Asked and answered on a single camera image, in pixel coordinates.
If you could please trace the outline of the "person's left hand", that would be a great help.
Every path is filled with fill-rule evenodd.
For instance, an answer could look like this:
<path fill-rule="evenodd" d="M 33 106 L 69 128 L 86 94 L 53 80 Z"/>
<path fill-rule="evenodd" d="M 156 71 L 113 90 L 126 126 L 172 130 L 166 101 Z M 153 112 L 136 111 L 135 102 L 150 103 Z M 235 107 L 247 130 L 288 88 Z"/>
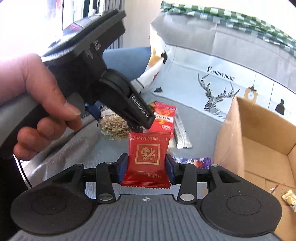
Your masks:
<path fill-rule="evenodd" d="M 66 101 L 54 75 L 37 54 L 1 62 L 1 103 L 24 92 L 28 92 L 49 114 L 38 122 L 36 128 L 26 126 L 18 132 L 14 154 L 29 161 L 60 138 L 67 128 L 79 130 L 82 122 L 79 109 Z"/>

